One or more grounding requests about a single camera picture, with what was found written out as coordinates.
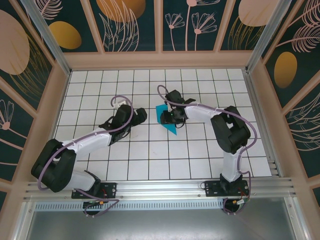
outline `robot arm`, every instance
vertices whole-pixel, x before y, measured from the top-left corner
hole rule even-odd
[[[131,107],[123,104],[117,109],[115,116],[110,117],[105,123],[99,125],[93,132],[87,134],[91,136],[86,137],[78,143],[74,143],[76,139],[63,142],[51,139],[46,143],[33,165],[31,174],[38,179],[50,157],[63,146],[74,143],[64,149],[51,162],[43,175],[42,183],[55,193],[61,190],[81,189],[95,196],[100,190],[100,179],[91,172],[74,170],[74,165],[79,159],[87,156],[89,153],[110,146],[126,137],[130,133],[131,127],[137,126],[147,119],[145,109],[139,108],[136,110],[136,113],[133,113],[133,117],[126,127],[111,133],[101,133],[123,126],[129,120],[130,115]]]
[[[194,99],[184,100],[176,90],[169,92],[165,98],[178,104],[190,104],[195,101]],[[187,119],[193,119],[213,127],[217,142],[223,150],[220,184],[226,193],[231,192],[237,187],[237,181],[242,180],[237,163],[241,149],[247,145],[251,136],[246,124],[234,116],[202,106],[175,106],[173,104],[170,106],[171,111],[164,111],[161,114],[161,124],[181,124]],[[240,115],[234,106],[229,106],[225,110]]]

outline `flower illustration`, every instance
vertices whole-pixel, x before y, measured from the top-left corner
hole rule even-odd
[[[188,12],[186,14],[186,27],[185,27],[185,50],[186,51],[188,51],[188,25],[189,25],[190,8],[195,6],[218,4],[219,2],[220,0],[186,0],[186,4],[188,5]]]
[[[216,22],[214,18],[214,13],[202,14],[199,19],[199,13],[192,14],[192,25],[195,33],[195,41],[194,41],[194,50],[197,50],[197,37],[199,34],[212,33],[217,30],[217,25],[214,25]]]
[[[172,14],[172,16],[170,13],[168,13],[165,15],[165,20],[170,28],[171,43],[172,43],[173,51],[175,51],[176,49],[175,49],[175,45],[174,45],[174,38],[172,36],[172,29],[177,29],[177,28],[183,27],[185,25],[185,22],[183,21],[181,13],[179,13],[179,14],[174,13],[174,14]]]
[[[195,7],[197,5],[212,5],[219,3],[220,0],[186,0],[186,4],[190,7]]]
[[[0,100],[0,127],[3,130],[10,128],[10,122],[14,114],[15,105],[8,101],[7,107],[3,99]]]

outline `white grid mat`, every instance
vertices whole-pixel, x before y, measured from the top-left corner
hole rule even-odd
[[[135,109],[145,108],[148,114],[126,138],[92,152],[75,168],[88,170],[103,181],[218,178],[223,152],[212,127],[188,120],[174,135],[157,123],[156,106],[164,103],[157,94],[160,84],[169,92],[178,90],[185,100],[193,98],[212,107],[236,106],[258,130],[240,69],[74,71],[56,128],[57,140],[78,138],[113,116],[110,100],[116,94],[125,95]],[[269,177],[259,130],[258,137],[244,153],[241,169],[254,177]]]

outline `blue cloth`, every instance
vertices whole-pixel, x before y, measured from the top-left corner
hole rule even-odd
[[[168,106],[163,104],[163,105],[159,105],[155,107],[155,112],[156,112],[156,120],[159,124],[161,124],[160,121],[160,116],[164,111],[168,110]],[[176,129],[176,125],[175,124],[161,124],[162,126],[164,126],[166,129],[168,129],[170,132],[172,132],[173,134],[177,135],[177,129]]]

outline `black bracket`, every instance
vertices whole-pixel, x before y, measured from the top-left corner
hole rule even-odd
[[[239,189],[241,189],[244,192],[244,194],[246,195],[249,194],[249,187],[246,180],[238,181],[237,186],[230,189],[229,192],[226,192],[221,187],[220,180],[205,181],[202,184],[202,187],[203,186],[204,186],[206,197],[237,197],[237,196],[240,197],[241,191]]]
[[[117,192],[117,183],[115,182],[101,182],[100,189],[95,197],[100,199],[115,199]],[[78,191],[73,191],[71,194],[72,199],[91,199]]]

